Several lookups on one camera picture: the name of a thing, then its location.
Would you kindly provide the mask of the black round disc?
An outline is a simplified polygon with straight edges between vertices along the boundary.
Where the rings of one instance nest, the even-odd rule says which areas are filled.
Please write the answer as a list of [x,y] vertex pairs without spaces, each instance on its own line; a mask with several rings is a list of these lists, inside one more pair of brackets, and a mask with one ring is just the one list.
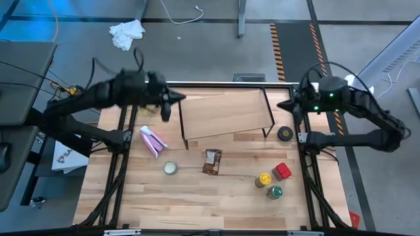
[[293,138],[294,134],[291,128],[282,126],[278,129],[277,137],[283,142],[288,142]]

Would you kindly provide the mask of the grey table leg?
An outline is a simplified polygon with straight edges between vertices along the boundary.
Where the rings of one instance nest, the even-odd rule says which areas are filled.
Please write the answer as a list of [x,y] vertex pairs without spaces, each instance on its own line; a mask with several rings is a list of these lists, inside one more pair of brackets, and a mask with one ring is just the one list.
[[245,34],[245,8],[247,0],[238,0],[238,34],[240,39]]
[[149,0],[135,0],[135,1],[136,1],[135,20],[141,21],[148,8]]

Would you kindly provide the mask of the white tower fan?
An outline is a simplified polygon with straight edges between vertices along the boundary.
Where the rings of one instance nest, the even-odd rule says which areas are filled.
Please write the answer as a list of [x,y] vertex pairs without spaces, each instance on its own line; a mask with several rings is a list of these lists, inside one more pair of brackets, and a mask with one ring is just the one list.
[[374,94],[374,86],[380,81],[388,81],[389,87],[377,98],[386,94],[399,79],[404,66],[413,62],[409,60],[412,54],[420,51],[420,18],[414,20],[394,40],[392,40],[375,58],[369,60],[365,68],[358,74],[348,74],[345,77],[348,85],[361,88],[360,78]]

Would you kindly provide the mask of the grey desk top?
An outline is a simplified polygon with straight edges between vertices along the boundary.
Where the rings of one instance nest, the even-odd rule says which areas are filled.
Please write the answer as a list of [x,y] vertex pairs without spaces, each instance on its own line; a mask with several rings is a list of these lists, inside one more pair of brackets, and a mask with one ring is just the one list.
[[24,124],[55,50],[52,42],[0,41],[0,126]]
[[33,126],[0,128],[0,143],[10,144],[10,167],[0,171],[0,212],[9,206],[37,134],[38,128]]

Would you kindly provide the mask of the black computer mouse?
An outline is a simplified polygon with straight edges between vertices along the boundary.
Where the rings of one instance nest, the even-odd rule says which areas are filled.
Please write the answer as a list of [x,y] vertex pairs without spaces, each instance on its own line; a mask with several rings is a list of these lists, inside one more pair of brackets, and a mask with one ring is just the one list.
[[7,142],[0,143],[0,173],[6,172],[11,165],[11,144]]

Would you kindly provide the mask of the small round candle tin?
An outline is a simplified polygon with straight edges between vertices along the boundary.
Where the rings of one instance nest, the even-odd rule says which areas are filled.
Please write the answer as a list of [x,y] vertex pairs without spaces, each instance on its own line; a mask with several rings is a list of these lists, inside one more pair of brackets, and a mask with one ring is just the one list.
[[172,161],[167,161],[164,165],[163,165],[163,171],[164,173],[168,174],[168,175],[174,175],[177,173],[178,170],[178,166],[175,162]]

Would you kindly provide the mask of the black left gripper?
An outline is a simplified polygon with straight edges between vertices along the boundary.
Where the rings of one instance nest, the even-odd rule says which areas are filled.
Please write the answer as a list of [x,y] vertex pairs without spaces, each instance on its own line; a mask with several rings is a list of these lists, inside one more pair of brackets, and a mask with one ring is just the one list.
[[147,85],[147,104],[159,106],[161,108],[160,114],[162,121],[169,121],[171,116],[170,104],[183,101],[186,95],[175,90],[168,91],[164,76],[157,71],[149,71],[147,76],[149,78]]

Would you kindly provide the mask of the wooden shelf black metal legs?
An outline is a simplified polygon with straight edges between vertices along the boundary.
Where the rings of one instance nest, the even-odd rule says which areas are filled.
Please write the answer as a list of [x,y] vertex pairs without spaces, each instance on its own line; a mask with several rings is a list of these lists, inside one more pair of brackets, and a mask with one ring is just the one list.
[[264,88],[233,92],[178,103],[180,130],[186,149],[189,141],[249,130],[262,130],[266,138],[275,125]]

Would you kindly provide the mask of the red box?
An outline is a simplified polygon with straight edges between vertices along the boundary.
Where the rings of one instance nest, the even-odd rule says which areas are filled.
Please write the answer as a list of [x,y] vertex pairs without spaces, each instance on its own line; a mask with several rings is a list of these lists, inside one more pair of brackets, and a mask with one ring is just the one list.
[[272,169],[272,173],[277,181],[282,181],[289,178],[292,173],[285,163],[280,163]]

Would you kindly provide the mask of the pink white stapler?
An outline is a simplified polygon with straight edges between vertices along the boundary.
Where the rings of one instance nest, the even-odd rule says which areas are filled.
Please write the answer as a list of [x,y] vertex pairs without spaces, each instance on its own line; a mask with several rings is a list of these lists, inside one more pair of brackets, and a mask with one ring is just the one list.
[[147,126],[140,128],[140,135],[147,148],[151,151],[152,155],[158,159],[160,153],[168,147],[168,145]]

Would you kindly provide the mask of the brown spice pouch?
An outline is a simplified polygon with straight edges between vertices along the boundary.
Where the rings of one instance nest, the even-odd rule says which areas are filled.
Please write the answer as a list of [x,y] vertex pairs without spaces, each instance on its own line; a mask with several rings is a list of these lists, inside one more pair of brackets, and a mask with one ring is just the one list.
[[218,175],[222,151],[220,149],[206,149],[205,155],[206,161],[203,166],[203,173]]

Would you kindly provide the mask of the green lid spice jar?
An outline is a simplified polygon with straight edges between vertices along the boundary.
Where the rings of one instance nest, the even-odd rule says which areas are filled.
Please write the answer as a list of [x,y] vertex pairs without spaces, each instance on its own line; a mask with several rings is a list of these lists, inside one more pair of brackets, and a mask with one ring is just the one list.
[[279,199],[282,195],[283,189],[281,186],[272,186],[266,192],[266,196],[272,200]]

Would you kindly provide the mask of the yellow lid spice jar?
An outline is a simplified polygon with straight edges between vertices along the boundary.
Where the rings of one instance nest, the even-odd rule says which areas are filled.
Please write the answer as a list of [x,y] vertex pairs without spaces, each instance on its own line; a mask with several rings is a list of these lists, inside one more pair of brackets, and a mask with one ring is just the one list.
[[255,186],[257,188],[264,188],[268,186],[272,181],[271,175],[268,173],[262,173],[260,176],[255,178]]

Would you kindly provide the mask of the grey floor outlet box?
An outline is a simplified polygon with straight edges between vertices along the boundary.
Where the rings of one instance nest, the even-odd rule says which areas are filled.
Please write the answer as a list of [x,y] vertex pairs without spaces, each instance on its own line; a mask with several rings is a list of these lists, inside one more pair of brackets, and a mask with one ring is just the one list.
[[235,73],[233,82],[265,82],[266,77],[263,73]]

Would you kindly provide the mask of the grey desk foot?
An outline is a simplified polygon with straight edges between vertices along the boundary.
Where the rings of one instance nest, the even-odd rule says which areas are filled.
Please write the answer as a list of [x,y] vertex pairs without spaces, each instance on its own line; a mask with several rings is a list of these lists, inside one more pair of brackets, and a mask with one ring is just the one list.
[[420,92],[418,91],[417,88],[408,88],[407,92],[409,94],[409,97],[411,98],[411,101],[417,112],[417,115],[420,118]]

